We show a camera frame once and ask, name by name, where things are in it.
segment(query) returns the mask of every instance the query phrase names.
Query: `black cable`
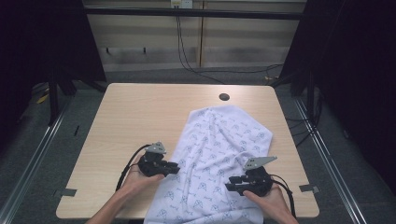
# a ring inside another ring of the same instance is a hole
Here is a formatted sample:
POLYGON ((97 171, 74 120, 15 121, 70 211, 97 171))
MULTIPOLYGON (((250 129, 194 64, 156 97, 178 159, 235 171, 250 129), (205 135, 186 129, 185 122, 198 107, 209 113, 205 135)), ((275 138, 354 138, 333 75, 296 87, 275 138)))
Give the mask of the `black cable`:
POLYGON ((276 87, 282 85, 283 83, 290 81, 293 77, 297 76, 299 73, 300 73, 300 70, 297 69, 296 71, 294 71, 290 75, 282 77, 282 78, 278 79, 277 81, 271 83, 270 86, 275 89, 276 87))
POLYGON ((302 132, 299 132, 299 133, 294 133, 294 134, 292 134, 291 136, 297 136, 297 135, 301 135, 301 134, 303 134, 303 133, 306 133, 306 132, 308 132, 308 130, 304 130, 304 131, 302 131, 302 132))
POLYGON ((282 188, 286 191, 286 193, 287 193, 288 196, 289 196, 291 214, 292 214, 295 218, 297 218, 297 217, 296 217, 295 207, 294 207, 294 199, 293 199, 293 195, 292 195, 293 192, 289 189, 289 187, 286 187, 284 184, 280 183, 279 181, 273 180, 273 182, 276 183, 276 184, 278 184, 280 187, 282 187, 282 188))
POLYGON ((296 147, 298 147, 305 139, 312 133, 313 131, 309 132, 298 144, 296 144, 296 147))
POLYGON ((221 84, 225 85, 224 82, 222 82, 222 81, 220 81, 220 80, 218 80, 218 79, 215 79, 215 78, 213 78, 213 77, 209 77, 209 76, 202 75, 202 74, 200 74, 200 73, 194 71, 194 69, 192 69, 192 67, 191 67, 190 64, 189 64, 189 61, 187 60, 186 51, 184 50, 183 37, 182 37, 182 34, 181 34, 180 17, 176 17, 176 20, 177 20, 177 51, 178 51, 178 58, 179 58, 179 60, 180 60, 181 65, 182 65, 187 71, 189 71, 189 72, 193 72, 194 74, 196 74, 196 75, 198 75, 198 76, 201 76, 201 77, 210 78, 210 79, 212 79, 212 80, 214 80, 214 81, 217 81, 218 83, 221 83, 221 84), (183 60, 181 59, 181 54, 180 54, 180 43, 181 43, 181 48, 182 48, 182 51, 183 51, 183 54, 184 54, 184 59, 185 59, 186 64, 187 64, 188 67, 186 67, 186 65, 183 63, 183 60))
POLYGON ((132 156, 132 158, 128 161, 128 164, 126 164, 125 168, 123 169, 123 171, 122 171, 122 173, 121 173, 119 182, 117 183, 116 191, 119 190, 119 189, 121 188, 122 182, 123 182, 123 180, 124 180, 126 174, 128 173, 129 169, 131 168, 131 166, 135 165, 135 164, 132 164, 132 165, 131 165, 131 162, 134 160, 134 158, 137 156, 137 154, 138 154, 141 150, 143 150, 144 148, 149 147, 149 146, 150 146, 150 145, 144 145, 144 146, 140 147, 140 148, 134 153, 134 155, 132 156))
POLYGON ((285 118, 285 120, 289 120, 289 121, 307 121, 308 119, 290 119, 290 118, 285 118))
POLYGON ((296 127, 300 126, 303 123, 304 123, 304 121, 302 120, 302 121, 298 122, 297 124, 294 124, 293 126, 289 127, 289 129, 296 128, 296 127))
POLYGON ((288 189, 289 189, 288 183, 286 183, 286 181, 282 177, 280 177, 279 175, 270 175, 270 176, 275 176, 275 177, 281 179, 283 181, 283 183, 285 183, 286 187, 288 187, 288 189))
POLYGON ((319 119, 320 119, 320 115, 322 112, 322 104, 323 104, 323 95, 320 92, 319 93, 319 97, 318 97, 318 101, 317 101, 317 105, 316 105, 316 115, 315 115, 315 126, 318 127, 319 124, 319 119))
POLYGON ((255 70, 255 71, 227 71, 227 70, 206 70, 206 71, 196 71, 194 70, 190 64, 189 61, 187 60, 187 55, 186 55, 186 51, 184 49, 184 42, 183 42, 183 37, 182 37, 182 33, 181 33, 181 22, 180 22, 180 17, 177 17, 177 49, 178 49, 178 58, 180 60, 181 65, 184 67, 184 69, 186 69, 189 72, 193 72, 194 74, 198 75, 198 76, 202 76, 202 77, 207 77, 210 78, 214 81, 217 81, 221 84, 224 84, 224 82, 215 79, 213 77, 209 77, 209 76, 205 76, 203 75, 203 73, 237 73, 237 74, 253 74, 253 73, 262 73, 265 72, 268 75, 268 71, 275 69, 281 65, 283 65, 283 63, 279 63, 279 64, 271 64, 269 66, 267 66, 265 69, 262 70, 255 70), (183 56, 184 56, 184 61, 186 62, 187 66, 183 63, 182 57, 181 57, 181 53, 180 53, 180 44, 181 44, 181 51, 183 52, 183 56))

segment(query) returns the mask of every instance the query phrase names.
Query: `metal bar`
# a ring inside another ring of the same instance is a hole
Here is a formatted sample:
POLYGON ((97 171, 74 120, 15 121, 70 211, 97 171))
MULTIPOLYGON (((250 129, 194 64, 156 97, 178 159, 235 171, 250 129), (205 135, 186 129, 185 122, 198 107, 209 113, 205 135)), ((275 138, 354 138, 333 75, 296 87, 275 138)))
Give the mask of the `metal bar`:
POLYGON ((50 104, 50 117, 49 126, 52 126, 53 122, 59 115, 59 103, 58 103, 58 84, 56 83, 55 68, 52 68, 51 74, 49 75, 49 104, 50 104))
POLYGON ((29 164, 26 166, 21 178, 18 180, 17 185, 14 190, 12 190, 11 194, 8 196, 4 206, 0 211, 0 223, 1 224, 9 224, 14 218, 18 208, 23 201, 23 198, 29 189, 30 184, 32 183, 35 174, 37 173, 41 162, 43 161, 48 148, 50 147, 50 143, 52 142, 53 137, 58 132, 59 126, 62 123, 64 118, 64 112, 69 107, 71 98, 64 105, 61 113, 58 118, 54 121, 52 126, 49 126, 41 139, 40 144, 35 150, 35 154, 32 159, 30 159, 29 164))
POLYGON ((139 8, 139 7, 38 7, 35 12, 125 15, 125 16, 172 16, 172 17, 208 17, 298 21, 306 17, 298 12, 236 11, 190 8, 139 8))
POLYGON ((315 120, 315 114, 314 114, 314 101, 315 101, 315 81, 314 81, 314 75, 312 74, 312 71, 309 72, 309 79, 308 79, 308 85, 306 87, 306 114, 308 116, 309 121, 313 125, 316 124, 315 120))
POLYGON ((295 100, 295 104, 297 105, 297 108, 302 118, 306 119, 305 126, 308 129, 308 131, 311 132, 312 140, 314 141, 314 144, 317 147, 318 153, 322 158, 326 166, 326 169, 330 174, 330 177, 332 178, 332 182, 334 183, 335 187, 338 190, 338 193, 346 207, 346 210, 348 211, 350 217, 352 218, 353 223, 359 223, 359 224, 367 223, 358 203, 355 200, 355 197, 349 190, 347 183, 345 182, 340 171, 338 170, 337 165, 332 159, 332 155, 330 154, 329 149, 327 149, 322 137, 320 136, 320 133, 309 122, 303 101, 301 99, 297 99, 295 100))

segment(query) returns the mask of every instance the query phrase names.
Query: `metal bracket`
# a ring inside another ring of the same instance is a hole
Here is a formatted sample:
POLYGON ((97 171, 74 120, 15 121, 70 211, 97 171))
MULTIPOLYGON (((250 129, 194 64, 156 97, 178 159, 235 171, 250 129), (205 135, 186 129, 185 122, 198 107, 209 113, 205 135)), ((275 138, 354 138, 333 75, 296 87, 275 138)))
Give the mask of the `metal bracket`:
POLYGON ((277 159, 276 156, 251 158, 245 164, 244 170, 253 170, 253 169, 259 168, 260 166, 264 166, 268 162, 274 161, 276 159, 277 159))
POLYGON ((151 146, 146 148, 147 152, 159 153, 159 154, 166 154, 165 147, 163 147, 163 143, 157 142, 152 144, 151 146))
POLYGON ((76 195, 76 189, 57 189, 53 192, 53 197, 62 198, 62 196, 74 197, 76 195))
POLYGON ((300 187, 300 191, 301 192, 307 192, 307 191, 312 191, 314 194, 319 193, 320 189, 317 186, 312 186, 312 185, 301 185, 300 187))

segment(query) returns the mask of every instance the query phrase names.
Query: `aluminum rail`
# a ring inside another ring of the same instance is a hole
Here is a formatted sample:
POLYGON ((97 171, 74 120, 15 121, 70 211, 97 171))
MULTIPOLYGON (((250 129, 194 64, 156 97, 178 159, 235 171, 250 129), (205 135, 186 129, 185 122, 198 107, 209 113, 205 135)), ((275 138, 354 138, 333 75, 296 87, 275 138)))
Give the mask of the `aluminum rail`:
POLYGON ((37 7, 35 12, 91 14, 91 15, 124 15, 124 16, 172 16, 172 17, 207 17, 207 18, 239 18, 239 19, 267 19, 298 21, 308 17, 299 12, 267 12, 267 11, 239 11, 213 10, 189 8, 140 8, 140 7, 37 7))
POLYGON ((309 132, 311 132, 312 140, 317 147, 318 153, 323 160, 323 163, 329 172, 330 177, 332 178, 332 182, 334 183, 338 193, 341 197, 341 200, 346 207, 353 223, 356 224, 366 224, 367 221, 364 218, 363 212, 361 211, 358 202, 353 196, 352 192, 349 190, 346 181, 342 177, 340 171, 338 170, 337 165, 332 159, 332 154, 329 149, 327 149, 321 135, 318 130, 313 127, 313 125, 309 122, 308 116, 306 115, 306 107, 301 99, 297 99, 295 104, 300 112, 300 115, 303 119, 305 119, 305 126, 309 132))
POLYGON ((58 118, 54 121, 52 126, 49 126, 40 144, 35 150, 35 154, 32 159, 30 159, 29 164, 24 170, 21 178, 18 180, 17 185, 11 194, 8 196, 4 206, 0 210, 0 224, 9 224, 14 218, 18 208, 20 207, 23 198, 29 189, 35 174, 38 172, 41 162, 44 160, 45 155, 50 147, 53 137, 58 132, 59 127, 64 119, 64 113, 69 107, 71 102, 71 97, 65 103, 63 110, 61 111, 58 118))

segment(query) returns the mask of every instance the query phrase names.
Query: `black curtain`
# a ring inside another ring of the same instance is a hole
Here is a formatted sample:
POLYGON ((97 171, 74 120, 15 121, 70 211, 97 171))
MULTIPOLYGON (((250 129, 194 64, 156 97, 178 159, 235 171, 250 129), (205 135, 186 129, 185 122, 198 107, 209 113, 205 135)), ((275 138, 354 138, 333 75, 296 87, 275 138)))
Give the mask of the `black curtain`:
POLYGON ((0 3, 1 147, 31 99, 32 87, 58 71, 71 79, 105 81, 105 73, 84 14, 55 8, 83 8, 80 0, 16 0, 0 3))
POLYGON ((291 83, 292 95, 300 95, 328 47, 329 36, 346 0, 307 0, 283 65, 280 80, 291 83))
POLYGON ((396 193, 396 3, 348 1, 316 83, 364 158, 396 193))

